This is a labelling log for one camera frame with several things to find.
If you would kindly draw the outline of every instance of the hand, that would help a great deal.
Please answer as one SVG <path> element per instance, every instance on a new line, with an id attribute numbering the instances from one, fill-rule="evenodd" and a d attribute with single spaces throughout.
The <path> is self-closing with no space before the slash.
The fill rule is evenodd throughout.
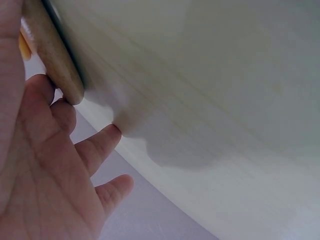
<path id="1" fill-rule="evenodd" d="M 76 145 L 74 108 L 45 75 L 24 81 L 18 48 L 22 0 L 0 2 L 0 236 L 11 240 L 97 239 L 132 189 L 123 175 L 93 187 L 90 176 L 114 149 L 109 125 Z"/>

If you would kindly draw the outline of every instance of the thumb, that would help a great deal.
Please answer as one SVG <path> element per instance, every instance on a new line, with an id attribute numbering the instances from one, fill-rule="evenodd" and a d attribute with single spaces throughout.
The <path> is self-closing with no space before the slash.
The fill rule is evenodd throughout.
<path id="1" fill-rule="evenodd" d="M 22 4 L 23 0 L 0 0 L 0 170 L 24 93 L 24 63 L 18 46 Z"/>
<path id="2" fill-rule="evenodd" d="M 129 175 L 121 175 L 103 185 L 95 187 L 104 209 L 106 217 L 109 217 L 118 204 L 131 192 L 134 181 Z"/>
<path id="3" fill-rule="evenodd" d="M 0 39 L 17 38 L 20 30 L 23 0 L 0 1 Z"/>

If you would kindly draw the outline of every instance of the rolling pin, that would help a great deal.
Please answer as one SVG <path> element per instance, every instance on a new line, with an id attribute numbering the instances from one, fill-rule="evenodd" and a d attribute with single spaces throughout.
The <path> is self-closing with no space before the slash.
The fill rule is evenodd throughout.
<path id="1" fill-rule="evenodd" d="M 41 0 L 24 0 L 19 47 L 25 61 L 38 54 L 46 74 L 70 104 L 82 101 L 81 78 Z"/>

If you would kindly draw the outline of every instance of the rolled dough sheet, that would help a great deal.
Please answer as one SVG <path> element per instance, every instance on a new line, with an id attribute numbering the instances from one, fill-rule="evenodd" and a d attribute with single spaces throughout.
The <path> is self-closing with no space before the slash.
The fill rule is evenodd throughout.
<path id="1" fill-rule="evenodd" d="M 52 0 L 77 109 L 221 240 L 320 239 L 320 3 Z"/>

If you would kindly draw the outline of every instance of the finger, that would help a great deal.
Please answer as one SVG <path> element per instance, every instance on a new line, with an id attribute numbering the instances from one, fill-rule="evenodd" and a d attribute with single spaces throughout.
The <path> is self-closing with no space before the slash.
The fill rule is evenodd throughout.
<path id="1" fill-rule="evenodd" d="M 23 0 L 0 1 L 0 38 L 17 38 L 21 24 Z"/>
<path id="2" fill-rule="evenodd" d="M 76 110 L 65 99 L 60 98 L 50 107 L 52 116 L 67 134 L 71 134 L 76 127 Z"/>
<path id="3" fill-rule="evenodd" d="M 95 187 L 95 192 L 101 201 L 106 217 L 110 216 L 133 187 L 134 180 L 129 175 L 118 176 L 106 184 Z"/>
<path id="4" fill-rule="evenodd" d="M 25 83 L 25 90 L 31 90 L 34 95 L 40 95 L 50 105 L 55 97 L 55 87 L 47 75 L 37 74 L 30 77 Z"/>
<path id="5" fill-rule="evenodd" d="M 92 176 L 115 149 L 121 139 L 119 129 L 111 124 L 97 134 L 75 145 L 83 164 Z"/>

